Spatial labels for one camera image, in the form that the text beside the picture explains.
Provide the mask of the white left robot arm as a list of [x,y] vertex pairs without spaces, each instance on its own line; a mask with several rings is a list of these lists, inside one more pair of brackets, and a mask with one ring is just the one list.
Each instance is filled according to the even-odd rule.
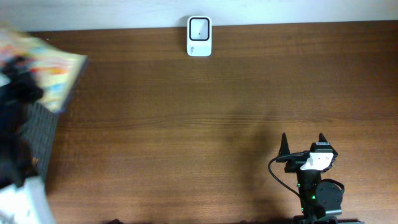
[[1,223],[56,222],[29,143],[21,137],[27,107],[44,94],[30,63],[18,56],[1,68]]

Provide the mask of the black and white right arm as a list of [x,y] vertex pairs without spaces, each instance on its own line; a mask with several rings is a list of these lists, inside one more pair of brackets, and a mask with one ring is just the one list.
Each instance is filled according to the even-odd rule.
[[[278,183],[300,199],[302,214],[293,217],[292,223],[361,223],[358,219],[338,218],[343,213],[341,204],[345,186],[336,180],[322,178],[322,174],[332,168],[337,157],[337,151],[322,133],[309,150],[295,153],[289,149],[286,134],[282,135],[278,155],[270,160],[268,170]],[[284,163],[284,172],[297,176],[298,190],[289,187],[273,173],[273,162]]]

